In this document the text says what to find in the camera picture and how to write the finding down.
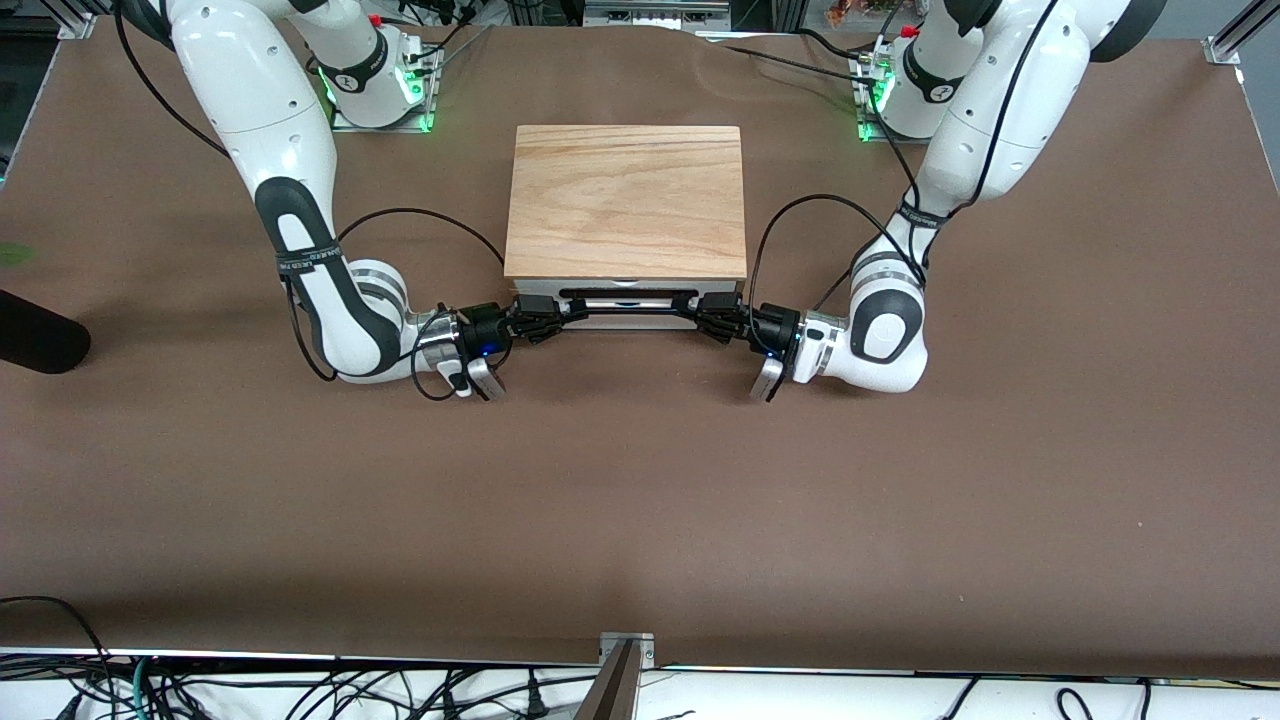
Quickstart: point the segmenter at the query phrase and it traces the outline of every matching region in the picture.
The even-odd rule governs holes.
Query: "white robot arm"
[[[335,374],[371,383],[435,369],[460,396],[485,383],[500,395],[483,357],[458,351],[453,313],[411,313],[394,268],[343,258],[329,122],[274,20],[298,29],[342,113],[365,127],[394,123],[422,101],[406,81],[417,40],[376,27],[356,0],[125,0],[122,9],[177,53],[257,206],[282,282],[311,320],[312,345]]]
[[[896,85],[881,115],[890,132],[932,136],[916,184],[886,228],[905,252],[883,234],[870,242],[852,263],[849,315],[808,313],[792,357],[765,374],[790,370],[801,383],[832,375],[882,392],[915,387],[928,360],[923,281],[938,231],[1021,179],[1091,59],[1111,60],[1137,45],[1164,4],[947,0],[919,36],[900,38]]]

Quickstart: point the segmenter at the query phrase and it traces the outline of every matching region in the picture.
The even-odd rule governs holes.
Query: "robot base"
[[[422,40],[416,35],[404,35],[406,53],[417,55],[422,53]],[[401,132],[422,133],[431,132],[435,126],[435,106],[440,96],[440,73],[444,68],[444,51],[436,50],[410,65],[410,72],[422,77],[403,77],[404,92],[412,97],[421,97],[422,101],[413,106],[403,118],[380,128],[361,127],[348,120],[342,110],[335,108],[333,92],[329,92],[329,106],[334,108],[330,127],[333,132]]]
[[[870,51],[859,53],[856,60],[849,60],[849,74],[876,81],[873,86],[850,83],[854,88],[854,104],[858,108],[858,137],[863,142],[887,142],[886,128],[876,118],[876,108],[883,109],[888,94],[893,90],[892,46],[882,42]],[[914,137],[893,136],[893,140],[899,145],[928,143],[928,140]]]

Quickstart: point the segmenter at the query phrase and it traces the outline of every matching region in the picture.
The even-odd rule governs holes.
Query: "wood grain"
[[[746,274],[736,127],[521,126],[508,278]]]

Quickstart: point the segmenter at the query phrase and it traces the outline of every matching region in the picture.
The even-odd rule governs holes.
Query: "black strap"
[[[288,250],[275,254],[275,269],[280,277],[301,275],[311,272],[316,265],[326,265],[342,260],[342,246],[307,247],[305,250]]]
[[[942,229],[942,225],[947,224],[947,220],[951,219],[951,218],[946,218],[946,217],[933,215],[933,214],[925,213],[924,210],[920,210],[919,208],[913,208],[913,206],[908,205],[906,197],[902,197],[902,201],[899,202],[899,205],[897,205],[897,214],[902,215],[904,218],[906,218],[906,222],[911,223],[913,225],[915,225],[918,228],[931,229],[931,231]]]
[[[960,90],[960,82],[964,79],[963,77],[941,78],[922,68],[919,60],[915,59],[914,42],[908,45],[906,53],[902,54],[902,67],[906,69],[906,77],[910,78],[911,85],[919,87],[924,101],[932,105],[950,101]]]

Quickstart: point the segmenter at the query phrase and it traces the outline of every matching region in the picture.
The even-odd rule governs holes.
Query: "metal bracket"
[[[97,17],[92,13],[68,12],[58,14],[54,19],[58,20],[58,40],[87,40],[93,32]]]
[[[653,667],[649,633],[600,633],[603,666],[573,720],[634,720],[640,673]]]
[[[1249,0],[1217,35],[1204,40],[1204,59],[1215,65],[1239,65],[1240,47],[1257,37],[1276,15],[1280,15],[1280,0]]]
[[[1208,37],[1206,37],[1204,40],[1201,40],[1201,45],[1204,46],[1204,59],[1208,60],[1208,63],[1211,65],[1239,65],[1240,64],[1240,54],[1239,53],[1231,53],[1226,58],[1219,58],[1217,56],[1217,50],[1216,50],[1216,47],[1213,45],[1213,36],[1212,35],[1208,36]]]
[[[653,670],[653,633],[600,633],[600,665],[604,665],[622,641],[640,642],[640,669]]]

